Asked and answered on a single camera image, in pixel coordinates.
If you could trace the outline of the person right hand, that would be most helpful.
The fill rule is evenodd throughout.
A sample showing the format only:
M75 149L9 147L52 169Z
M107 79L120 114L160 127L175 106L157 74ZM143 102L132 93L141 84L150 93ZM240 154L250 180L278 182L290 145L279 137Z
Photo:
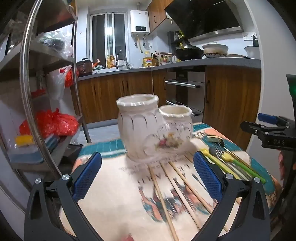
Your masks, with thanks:
M286 152L286 154L291 154L293 159L293 152ZM285 178L285 165L284 165L285 155L283 151L280 151L278 154L278 163L279 163L279 170L280 170L280 180L284 180ZM295 163L292 165L292 170L295 171Z

